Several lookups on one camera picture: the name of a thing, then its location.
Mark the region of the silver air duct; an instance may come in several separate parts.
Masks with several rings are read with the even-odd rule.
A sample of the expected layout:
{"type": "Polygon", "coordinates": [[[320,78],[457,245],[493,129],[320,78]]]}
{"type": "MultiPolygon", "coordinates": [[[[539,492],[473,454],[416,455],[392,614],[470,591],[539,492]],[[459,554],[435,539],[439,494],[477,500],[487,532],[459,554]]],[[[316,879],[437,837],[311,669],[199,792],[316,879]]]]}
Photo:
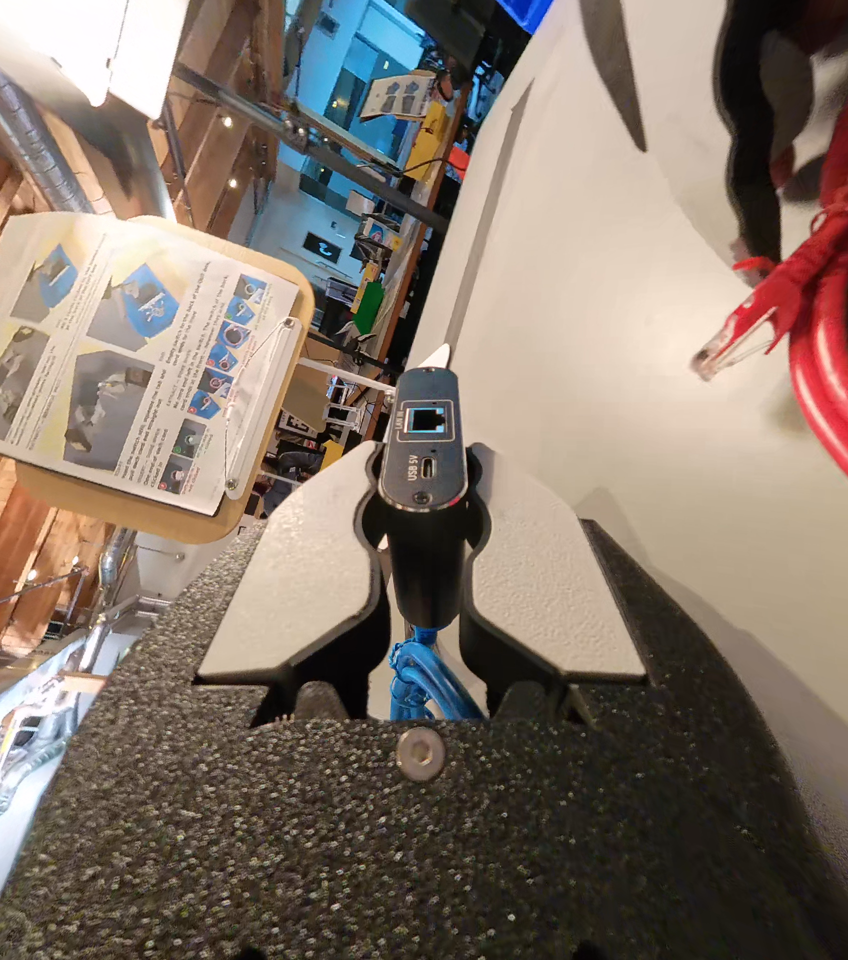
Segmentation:
{"type": "Polygon", "coordinates": [[[149,124],[113,95],[35,96],[0,68],[0,146],[53,211],[176,222],[149,124]]]}

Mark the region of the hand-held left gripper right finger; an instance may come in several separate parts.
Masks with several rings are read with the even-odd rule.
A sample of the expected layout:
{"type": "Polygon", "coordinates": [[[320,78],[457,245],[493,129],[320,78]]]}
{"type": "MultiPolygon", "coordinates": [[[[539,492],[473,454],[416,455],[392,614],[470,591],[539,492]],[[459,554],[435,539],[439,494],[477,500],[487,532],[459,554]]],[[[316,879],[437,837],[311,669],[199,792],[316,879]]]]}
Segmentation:
{"type": "Polygon", "coordinates": [[[574,510],[489,446],[468,451],[480,520],[462,581],[468,669],[489,689],[643,682],[621,604],[574,510]]]}

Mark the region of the black ethernet adapter hub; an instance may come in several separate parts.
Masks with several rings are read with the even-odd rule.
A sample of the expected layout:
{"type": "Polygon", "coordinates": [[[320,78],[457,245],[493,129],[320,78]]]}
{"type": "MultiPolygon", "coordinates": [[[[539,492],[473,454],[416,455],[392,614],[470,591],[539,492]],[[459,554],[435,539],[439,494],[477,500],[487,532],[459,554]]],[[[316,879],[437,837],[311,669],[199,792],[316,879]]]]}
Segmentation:
{"type": "Polygon", "coordinates": [[[399,378],[378,474],[398,609],[442,630],[461,606],[469,466],[459,379],[430,363],[399,378]]]}

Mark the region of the bright ceiling light panel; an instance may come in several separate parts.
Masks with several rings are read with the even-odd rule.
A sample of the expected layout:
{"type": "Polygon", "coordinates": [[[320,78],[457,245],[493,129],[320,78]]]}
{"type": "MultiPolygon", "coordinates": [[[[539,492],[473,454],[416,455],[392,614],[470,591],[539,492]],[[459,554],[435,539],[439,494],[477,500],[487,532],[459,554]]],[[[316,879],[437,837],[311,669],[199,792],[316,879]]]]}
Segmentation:
{"type": "Polygon", "coordinates": [[[161,114],[188,1],[22,2],[22,35],[91,106],[113,95],[148,119],[161,114]]]}

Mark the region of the yellow box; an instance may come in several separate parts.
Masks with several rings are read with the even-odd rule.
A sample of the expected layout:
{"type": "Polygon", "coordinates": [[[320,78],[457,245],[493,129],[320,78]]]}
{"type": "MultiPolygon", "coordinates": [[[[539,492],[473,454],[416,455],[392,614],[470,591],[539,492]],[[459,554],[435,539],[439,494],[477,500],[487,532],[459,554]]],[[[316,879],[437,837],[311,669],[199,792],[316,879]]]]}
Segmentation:
{"type": "Polygon", "coordinates": [[[446,150],[442,144],[453,119],[448,114],[448,106],[449,103],[442,100],[430,102],[413,140],[404,177],[419,182],[441,163],[446,150]]]}

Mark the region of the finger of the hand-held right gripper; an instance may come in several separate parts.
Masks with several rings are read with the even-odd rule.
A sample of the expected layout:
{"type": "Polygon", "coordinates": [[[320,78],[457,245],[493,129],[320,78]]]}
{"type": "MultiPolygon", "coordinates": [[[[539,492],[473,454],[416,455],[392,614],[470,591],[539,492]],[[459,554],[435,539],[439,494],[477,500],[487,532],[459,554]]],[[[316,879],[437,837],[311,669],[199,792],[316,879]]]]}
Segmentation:
{"type": "Polygon", "coordinates": [[[813,58],[848,39],[845,1],[730,1],[715,52],[718,112],[730,137],[728,198],[739,261],[781,257],[778,192],[815,105],[813,58]]]}

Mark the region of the blue plastic bin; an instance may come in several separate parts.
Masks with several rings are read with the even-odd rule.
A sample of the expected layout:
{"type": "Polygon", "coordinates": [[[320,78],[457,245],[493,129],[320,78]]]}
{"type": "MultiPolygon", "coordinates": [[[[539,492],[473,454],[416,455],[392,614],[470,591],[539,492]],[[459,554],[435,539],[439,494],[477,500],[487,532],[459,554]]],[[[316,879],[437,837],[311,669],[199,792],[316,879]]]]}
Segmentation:
{"type": "Polygon", "coordinates": [[[502,10],[526,33],[533,35],[553,4],[551,0],[497,1],[502,10]]]}

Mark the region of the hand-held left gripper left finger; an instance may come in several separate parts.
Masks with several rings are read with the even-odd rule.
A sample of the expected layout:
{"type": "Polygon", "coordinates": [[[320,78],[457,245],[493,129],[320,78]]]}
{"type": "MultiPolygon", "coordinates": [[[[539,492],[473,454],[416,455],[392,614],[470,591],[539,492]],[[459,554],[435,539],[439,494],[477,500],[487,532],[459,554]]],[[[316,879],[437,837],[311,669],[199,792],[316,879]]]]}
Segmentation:
{"type": "Polygon", "coordinates": [[[365,532],[379,450],[352,450],[269,517],[195,680],[290,687],[336,644],[368,674],[391,641],[381,558],[365,532]]]}

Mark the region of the instruction sheet on stand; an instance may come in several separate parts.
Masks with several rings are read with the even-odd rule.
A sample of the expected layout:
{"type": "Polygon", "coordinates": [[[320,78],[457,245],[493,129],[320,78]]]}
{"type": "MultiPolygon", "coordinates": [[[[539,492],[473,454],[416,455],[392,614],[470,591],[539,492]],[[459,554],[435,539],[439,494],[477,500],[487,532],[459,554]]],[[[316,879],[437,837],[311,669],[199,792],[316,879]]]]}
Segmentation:
{"type": "Polygon", "coordinates": [[[0,456],[59,509],[185,545],[237,528],[303,353],[300,270],[159,217],[0,232],[0,456]]]}

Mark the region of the green box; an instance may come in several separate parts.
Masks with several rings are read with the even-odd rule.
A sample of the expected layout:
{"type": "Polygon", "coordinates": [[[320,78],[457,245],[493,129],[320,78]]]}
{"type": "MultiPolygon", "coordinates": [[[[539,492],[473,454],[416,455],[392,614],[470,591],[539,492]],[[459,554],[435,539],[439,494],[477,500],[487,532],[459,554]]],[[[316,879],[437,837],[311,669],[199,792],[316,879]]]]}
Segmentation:
{"type": "Polygon", "coordinates": [[[350,308],[350,323],[361,337],[370,335],[377,322],[385,296],[382,276],[383,268],[380,264],[368,261],[364,265],[350,308]]]}

